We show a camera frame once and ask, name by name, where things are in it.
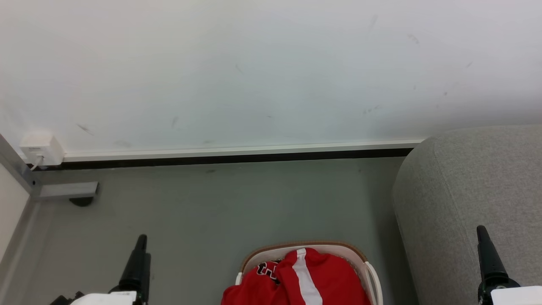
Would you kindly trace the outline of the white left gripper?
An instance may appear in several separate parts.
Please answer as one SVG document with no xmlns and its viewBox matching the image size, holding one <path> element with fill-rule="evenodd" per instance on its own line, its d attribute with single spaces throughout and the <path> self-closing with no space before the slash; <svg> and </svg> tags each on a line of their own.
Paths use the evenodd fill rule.
<svg viewBox="0 0 542 305">
<path fill-rule="evenodd" d="M 51 305 L 139 305 L 144 293 L 144 305 L 149 304 L 151 254 L 147 253 L 147 235 L 141 234 L 132 250 L 119 280 L 119 289 L 111 293 L 84 294 L 73 297 L 58 296 Z"/>
</svg>

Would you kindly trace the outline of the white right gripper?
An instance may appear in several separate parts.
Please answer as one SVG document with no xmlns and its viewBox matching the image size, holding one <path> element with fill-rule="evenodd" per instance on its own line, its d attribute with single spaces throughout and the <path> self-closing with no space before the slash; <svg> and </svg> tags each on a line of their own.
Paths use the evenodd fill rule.
<svg viewBox="0 0 542 305">
<path fill-rule="evenodd" d="M 540 305 L 542 286 L 520 286 L 509 278 L 485 226 L 476 228 L 481 283 L 480 305 Z"/>
</svg>

